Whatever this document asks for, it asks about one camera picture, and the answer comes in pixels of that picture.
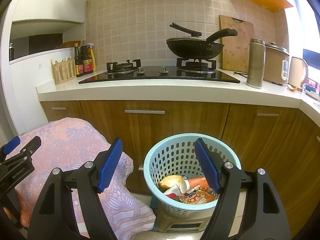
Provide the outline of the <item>person's left hand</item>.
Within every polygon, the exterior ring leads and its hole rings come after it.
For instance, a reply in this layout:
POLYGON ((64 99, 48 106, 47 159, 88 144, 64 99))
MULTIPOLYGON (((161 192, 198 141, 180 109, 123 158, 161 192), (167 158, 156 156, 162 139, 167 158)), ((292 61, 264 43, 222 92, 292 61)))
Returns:
POLYGON ((20 214, 14 209, 14 213, 11 213, 7 207, 3 207, 4 212, 9 217, 10 221, 16 228, 20 226, 20 214))

